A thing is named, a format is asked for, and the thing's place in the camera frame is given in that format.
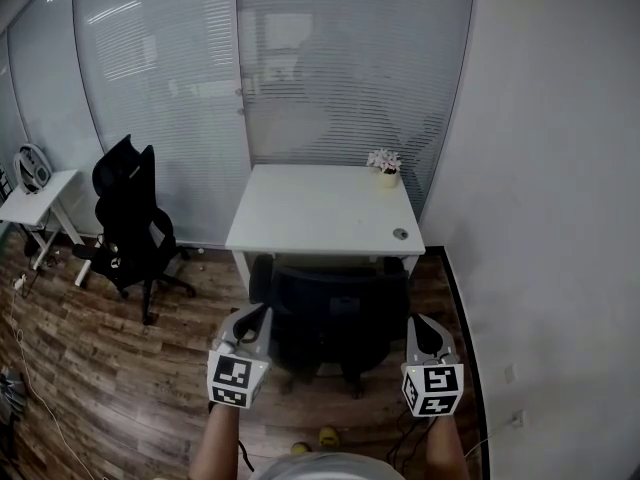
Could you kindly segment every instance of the desk leg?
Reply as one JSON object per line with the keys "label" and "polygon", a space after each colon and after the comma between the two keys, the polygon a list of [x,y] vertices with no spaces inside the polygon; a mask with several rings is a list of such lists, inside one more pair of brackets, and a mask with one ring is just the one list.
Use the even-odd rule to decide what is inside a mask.
{"label": "desk leg", "polygon": [[40,249],[41,249],[38,259],[33,264],[33,270],[38,270],[40,268],[40,265],[42,265],[42,262],[44,261],[44,259],[47,257],[47,254],[49,254],[49,249],[51,248],[53,239],[58,234],[58,230],[56,229],[53,233],[51,233],[49,240],[46,242],[37,232],[31,233],[31,234],[33,235],[33,238],[35,239],[35,241],[38,242],[38,245],[40,246]]}
{"label": "desk leg", "polygon": [[[76,231],[76,228],[74,228],[73,224],[71,224],[71,220],[69,219],[67,212],[64,211],[64,208],[62,208],[62,205],[58,202],[57,199],[51,205],[51,210],[53,211],[58,221],[60,222],[60,225],[67,232],[67,234],[69,235],[69,238],[71,238],[73,243],[84,245],[84,242],[82,241],[82,238]],[[90,268],[91,268],[91,261],[89,260],[85,261],[84,265],[82,266],[82,269],[80,270],[80,273],[78,274],[78,277],[76,277],[76,282],[75,282],[76,286],[80,286],[82,284],[82,281],[84,281],[84,276],[87,275],[87,272],[89,272]]]}
{"label": "desk leg", "polygon": [[238,273],[242,278],[242,284],[244,284],[247,294],[249,293],[249,265],[247,265],[247,257],[242,251],[231,251],[233,253],[233,259],[236,260],[236,266],[238,267]]}
{"label": "desk leg", "polygon": [[411,273],[413,272],[413,269],[415,268],[416,263],[418,263],[419,258],[420,256],[407,256],[402,260],[402,264],[404,265],[405,270],[409,272],[409,275],[411,275]]}

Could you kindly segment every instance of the wooden floor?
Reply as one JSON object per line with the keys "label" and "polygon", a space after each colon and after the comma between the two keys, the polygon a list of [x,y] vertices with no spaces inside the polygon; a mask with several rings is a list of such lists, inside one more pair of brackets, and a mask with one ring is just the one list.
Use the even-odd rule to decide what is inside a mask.
{"label": "wooden floor", "polygon": [[[0,251],[0,366],[24,372],[11,327],[10,280],[25,270],[22,240],[12,233]],[[233,306],[247,302],[231,255],[193,252],[176,260],[173,272],[198,291],[155,289],[155,323],[140,323],[141,288],[122,300],[113,286],[89,274],[85,289],[74,286],[81,262],[70,248],[54,245],[57,261],[36,280],[26,299],[15,298],[13,316],[24,331],[23,346],[35,390],[60,421],[69,444],[96,479],[185,479],[207,418],[207,350],[220,322]],[[414,271],[412,311],[436,318],[452,331],[466,365],[465,344],[446,276],[438,257],[423,257]],[[365,374],[365,397],[353,400],[341,378],[317,378],[280,394],[286,378],[272,370],[255,406],[242,412],[240,437],[254,466],[288,453],[296,441],[317,442],[317,431],[333,425],[343,450],[384,460],[400,434],[396,419],[405,409],[400,391],[404,342]],[[469,370],[456,413],[463,447],[479,439]],[[410,421],[404,422],[404,428]],[[404,458],[422,434],[402,448]],[[18,464],[24,478],[87,479],[88,475],[61,442],[55,424],[33,397],[16,427]],[[468,459],[471,478],[481,477],[478,451]],[[422,478],[422,450],[405,476]],[[240,460],[239,478],[249,470]]]}

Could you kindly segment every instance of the baseboard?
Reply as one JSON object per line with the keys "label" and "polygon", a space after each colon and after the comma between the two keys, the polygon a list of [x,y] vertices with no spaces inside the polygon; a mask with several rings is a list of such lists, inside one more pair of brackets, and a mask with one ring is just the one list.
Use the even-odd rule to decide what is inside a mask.
{"label": "baseboard", "polygon": [[442,266],[444,267],[444,272],[447,276],[449,288],[451,289],[453,302],[456,306],[456,312],[458,313],[458,320],[460,321],[460,329],[462,330],[462,336],[467,348],[467,357],[469,359],[469,367],[471,369],[471,378],[473,379],[473,387],[476,395],[476,410],[478,411],[478,430],[480,431],[480,440],[484,441],[484,443],[480,445],[480,453],[482,456],[482,479],[489,480],[491,478],[491,468],[489,464],[489,442],[485,441],[487,439],[487,415],[484,410],[484,398],[482,397],[480,373],[478,371],[476,354],[473,350],[473,342],[471,341],[471,332],[469,330],[467,316],[462,306],[462,299],[460,298],[458,285],[456,284],[456,279],[453,275],[451,263],[449,263],[449,258],[447,256],[445,248],[443,246],[427,247],[425,255],[440,257]]}

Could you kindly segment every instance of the window blind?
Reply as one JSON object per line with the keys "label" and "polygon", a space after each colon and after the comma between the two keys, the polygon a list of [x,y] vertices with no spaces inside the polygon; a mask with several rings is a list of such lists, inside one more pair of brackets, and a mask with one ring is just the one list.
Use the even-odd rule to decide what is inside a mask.
{"label": "window blind", "polygon": [[250,173],[235,0],[73,0],[87,96],[105,150],[156,155],[176,237],[224,244]]}
{"label": "window blind", "polygon": [[54,170],[78,169],[61,202],[78,231],[97,234],[91,173],[103,151],[82,86],[71,0],[32,0],[9,28],[13,83],[29,140]]}
{"label": "window blind", "polygon": [[363,165],[398,151],[418,215],[460,76],[472,0],[238,0],[256,163]]}

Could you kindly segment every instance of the potted plant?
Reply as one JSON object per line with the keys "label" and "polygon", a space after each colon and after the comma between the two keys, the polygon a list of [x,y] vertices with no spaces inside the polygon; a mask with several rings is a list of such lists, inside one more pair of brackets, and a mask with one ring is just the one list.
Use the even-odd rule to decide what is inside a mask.
{"label": "potted plant", "polygon": [[387,149],[376,149],[369,153],[367,167],[379,169],[378,184],[384,188],[393,188],[400,179],[400,166],[398,153]]}

